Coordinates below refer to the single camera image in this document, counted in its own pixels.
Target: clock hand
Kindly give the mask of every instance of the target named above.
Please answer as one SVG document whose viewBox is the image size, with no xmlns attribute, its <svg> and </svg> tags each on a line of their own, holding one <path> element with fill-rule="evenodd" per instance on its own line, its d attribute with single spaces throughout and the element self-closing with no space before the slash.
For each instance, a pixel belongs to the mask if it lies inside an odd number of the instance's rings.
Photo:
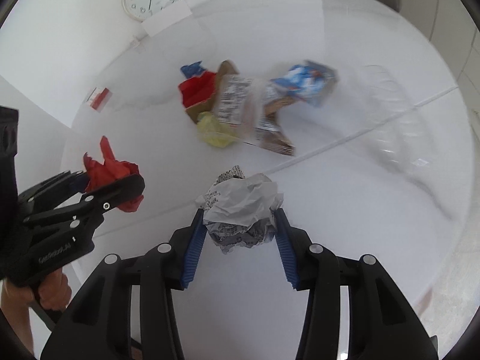
<svg viewBox="0 0 480 360">
<path fill-rule="evenodd" d="M 150 4 L 148 4 L 148 10 L 150 10 L 151 6 L 152 6 L 152 0 L 150 0 Z"/>
</svg>

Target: tiled floor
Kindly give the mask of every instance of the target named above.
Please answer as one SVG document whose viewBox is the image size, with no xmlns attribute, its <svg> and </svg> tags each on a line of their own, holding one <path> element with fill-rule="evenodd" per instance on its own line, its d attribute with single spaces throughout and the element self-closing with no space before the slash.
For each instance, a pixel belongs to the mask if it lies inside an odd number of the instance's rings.
<svg viewBox="0 0 480 360">
<path fill-rule="evenodd" d="M 480 305 L 480 144 L 475 139 L 475 185 L 470 217 L 450 261 L 421 314 L 430 336 L 438 336 L 442 359 L 469 325 Z"/>
</svg>

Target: white wall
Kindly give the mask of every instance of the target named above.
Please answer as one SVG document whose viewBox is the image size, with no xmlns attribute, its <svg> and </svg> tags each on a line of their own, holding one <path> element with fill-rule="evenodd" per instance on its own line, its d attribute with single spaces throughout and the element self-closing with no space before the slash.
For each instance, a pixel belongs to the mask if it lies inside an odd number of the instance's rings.
<svg viewBox="0 0 480 360">
<path fill-rule="evenodd" d="M 2 76 L 0 105 L 20 110 L 15 156 L 18 191 L 59 173 L 69 128 L 33 104 Z"/>
<path fill-rule="evenodd" d="M 145 33 L 122 0 L 20 0 L 0 28 L 0 75 L 70 126 L 93 77 L 133 36 Z"/>
</svg>

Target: crumpled newspaper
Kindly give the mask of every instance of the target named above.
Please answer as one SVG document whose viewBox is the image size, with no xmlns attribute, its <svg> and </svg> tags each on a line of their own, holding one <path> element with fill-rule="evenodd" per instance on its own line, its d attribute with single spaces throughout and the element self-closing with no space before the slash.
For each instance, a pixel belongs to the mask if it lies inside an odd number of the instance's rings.
<svg viewBox="0 0 480 360">
<path fill-rule="evenodd" d="M 221 174 L 196 200 L 205 210 L 203 224 L 225 254 L 237 245 L 251 248 L 271 241 L 275 234 L 273 211 L 282 202 L 277 183 L 262 173 L 245 178 L 238 166 Z"/>
</svg>

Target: ribbed blue pad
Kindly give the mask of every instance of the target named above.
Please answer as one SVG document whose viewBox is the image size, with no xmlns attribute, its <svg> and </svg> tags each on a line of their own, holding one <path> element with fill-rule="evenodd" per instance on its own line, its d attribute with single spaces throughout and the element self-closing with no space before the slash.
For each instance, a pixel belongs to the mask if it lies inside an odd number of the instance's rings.
<svg viewBox="0 0 480 360">
<path fill-rule="evenodd" d="M 188 285 L 194 280 L 195 271 L 197 270 L 198 260 L 200 259 L 200 253 L 202 253 L 206 234 L 207 228 L 203 225 L 203 221 L 200 219 L 193 231 L 188 249 L 183 257 L 183 274 L 181 277 L 181 285 L 183 288 L 188 288 Z"/>
<path fill-rule="evenodd" d="M 293 288 L 297 289 L 300 282 L 297 272 L 297 259 L 285 230 L 279 228 L 275 234 L 275 240 L 277 241 L 277 247 L 280 252 L 280 258 L 282 259 L 286 279 L 291 283 Z"/>
</svg>

